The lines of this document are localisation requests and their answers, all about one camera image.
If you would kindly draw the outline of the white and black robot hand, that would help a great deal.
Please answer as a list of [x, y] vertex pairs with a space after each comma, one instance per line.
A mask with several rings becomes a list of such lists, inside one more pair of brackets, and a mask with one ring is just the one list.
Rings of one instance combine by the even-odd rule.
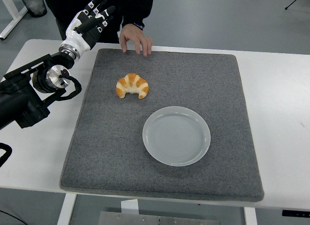
[[92, 0], [75, 15], [66, 29], [66, 39], [59, 48], [61, 52], [70, 50], [77, 60], [96, 45], [116, 10], [115, 6], [107, 7], [107, 2]]

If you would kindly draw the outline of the person's hand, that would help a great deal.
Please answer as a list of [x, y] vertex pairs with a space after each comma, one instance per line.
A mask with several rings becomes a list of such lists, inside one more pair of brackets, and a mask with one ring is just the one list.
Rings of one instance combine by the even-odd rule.
[[127, 52], [128, 41], [133, 42], [137, 54], [140, 54], [142, 51], [143, 55], [146, 57], [152, 53], [152, 38], [145, 36], [143, 31], [133, 24], [127, 24], [123, 27], [120, 33], [119, 41], [121, 49], [124, 53]]

